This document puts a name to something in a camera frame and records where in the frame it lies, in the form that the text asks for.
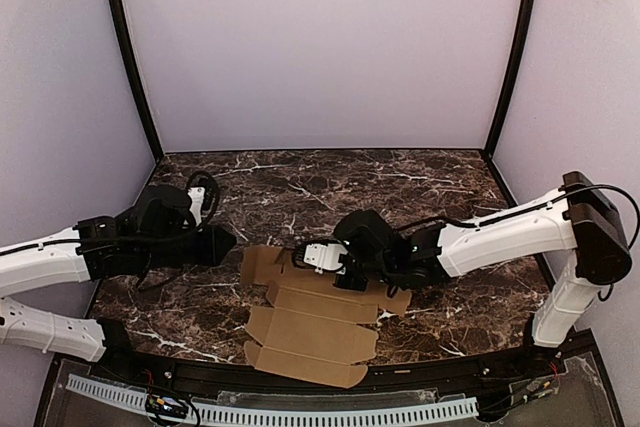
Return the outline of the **brown cardboard box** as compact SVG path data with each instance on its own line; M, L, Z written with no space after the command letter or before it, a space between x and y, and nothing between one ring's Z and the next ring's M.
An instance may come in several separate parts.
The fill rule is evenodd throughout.
M376 357L381 311L402 317L409 291L386 296L387 286L371 282L365 292L333 286L327 274L299 269L281 247L251 246L240 270L244 285L267 288L267 306L254 305L245 331L248 363L258 371L351 388L362 382Z

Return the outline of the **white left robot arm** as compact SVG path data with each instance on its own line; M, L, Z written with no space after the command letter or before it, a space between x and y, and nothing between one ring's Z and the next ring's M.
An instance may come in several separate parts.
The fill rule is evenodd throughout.
M82 220L2 250L2 343L91 363L128 351L129 337L119 321L66 317L28 307L14 296L119 276L143 281L158 269L217 267L236 244L233 234L211 222L219 201L218 184L197 175L183 188L145 188L134 205L117 216Z

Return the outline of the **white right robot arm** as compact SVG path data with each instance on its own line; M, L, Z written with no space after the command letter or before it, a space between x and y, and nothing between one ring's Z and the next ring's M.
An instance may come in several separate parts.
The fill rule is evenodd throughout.
M503 261L566 251L530 334L534 346L556 348L602 287L631 270L638 236L626 234L610 191L624 192L573 171L527 204L466 221L438 215L393 227L374 210L357 210L336 225L315 268L348 277L351 288L376 276L391 289L415 290Z

